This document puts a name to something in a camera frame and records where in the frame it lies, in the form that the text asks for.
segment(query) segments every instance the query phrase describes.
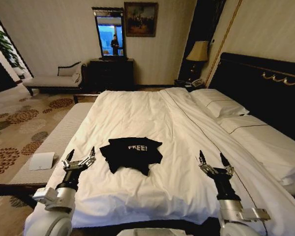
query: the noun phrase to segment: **white duvet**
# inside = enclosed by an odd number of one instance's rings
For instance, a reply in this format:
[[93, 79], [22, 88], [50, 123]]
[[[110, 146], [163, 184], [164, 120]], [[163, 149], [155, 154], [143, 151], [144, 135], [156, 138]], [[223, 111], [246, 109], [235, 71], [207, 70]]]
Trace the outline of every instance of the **white duvet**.
[[[112, 174], [99, 148], [108, 145], [108, 139], [121, 137], [148, 137], [162, 142], [158, 148], [163, 155], [161, 164], [150, 165], [148, 177], [130, 168], [120, 168]], [[157, 219], [184, 219], [201, 224], [209, 216], [216, 217], [217, 190], [214, 181], [200, 170], [197, 160], [201, 149], [210, 165], [222, 167], [215, 145], [242, 181], [236, 174], [231, 179], [243, 206], [255, 207], [255, 203], [268, 211], [271, 220], [265, 227], [269, 235], [295, 236], [295, 199], [205, 115], [183, 88], [159, 92], [105, 91], [99, 95], [62, 157], [75, 149], [73, 160], [83, 159], [95, 146], [97, 160], [79, 179], [73, 227]], [[58, 164], [47, 186], [56, 187], [64, 174]], [[26, 230], [43, 213], [44, 206], [38, 204], [27, 218]], [[262, 234], [266, 232], [262, 223], [251, 226]]]

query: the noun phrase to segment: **lamp shade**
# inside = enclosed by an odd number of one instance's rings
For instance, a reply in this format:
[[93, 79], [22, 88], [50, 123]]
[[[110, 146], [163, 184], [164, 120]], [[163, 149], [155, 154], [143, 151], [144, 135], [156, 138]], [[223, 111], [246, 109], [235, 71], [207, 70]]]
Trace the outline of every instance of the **lamp shade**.
[[208, 41], [197, 41], [187, 56], [187, 60], [207, 61], [207, 44]]

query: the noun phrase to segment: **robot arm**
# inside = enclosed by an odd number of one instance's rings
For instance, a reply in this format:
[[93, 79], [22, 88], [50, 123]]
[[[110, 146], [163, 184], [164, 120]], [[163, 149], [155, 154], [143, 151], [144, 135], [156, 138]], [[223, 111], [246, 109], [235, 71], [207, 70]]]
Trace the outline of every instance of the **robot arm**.
[[75, 209], [75, 193], [79, 176], [95, 162], [95, 150], [82, 161], [71, 161], [72, 150], [63, 161], [66, 174], [63, 181], [53, 188], [40, 188], [33, 199], [45, 205], [45, 214], [28, 229], [26, 236], [68, 236], [72, 231], [71, 219]]
[[221, 161], [225, 169], [215, 168], [207, 164], [206, 159], [200, 151], [200, 165], [201, 170], [214, 180], [218, 195], [216, 196], [220, 203], [219, 221], [221, 225], [221, 235], [233, 235], [229, 233], [229, 230], [237, 229], [238, 232], [247, 230], [247, 232], [254, 232], [253, 229], [244, 225], [236, 224], [238, 222], [250, 222], [250, 221], [266, 221], [270, 219], [265, 209], [259, 208], [247, 208], [244, 209], [241, 205], [241, 199], [236, 195], [232, 188], [230, 179], [233, 176], [234, 168], [230, 165], [226, 157], [220, 153]]

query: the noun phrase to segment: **telephone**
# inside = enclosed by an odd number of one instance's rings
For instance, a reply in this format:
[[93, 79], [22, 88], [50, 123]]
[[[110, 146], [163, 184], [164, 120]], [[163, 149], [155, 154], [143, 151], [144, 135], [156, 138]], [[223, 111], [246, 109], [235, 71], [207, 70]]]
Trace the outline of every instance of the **telephone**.
[[201, 79], [197, 79], [197, 80], [191, 82], [191, 85], [193, 87], [195, 87], [195, 88], [204, 87], [205, 86], [204, 82]]

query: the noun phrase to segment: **mirror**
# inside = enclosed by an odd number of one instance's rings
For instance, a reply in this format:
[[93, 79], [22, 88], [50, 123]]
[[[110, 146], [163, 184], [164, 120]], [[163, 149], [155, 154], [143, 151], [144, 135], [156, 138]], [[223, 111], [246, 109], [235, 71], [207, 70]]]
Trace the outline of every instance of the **mirror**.
[[123, 8], [92, 7], [103, 59], [126, 58]]

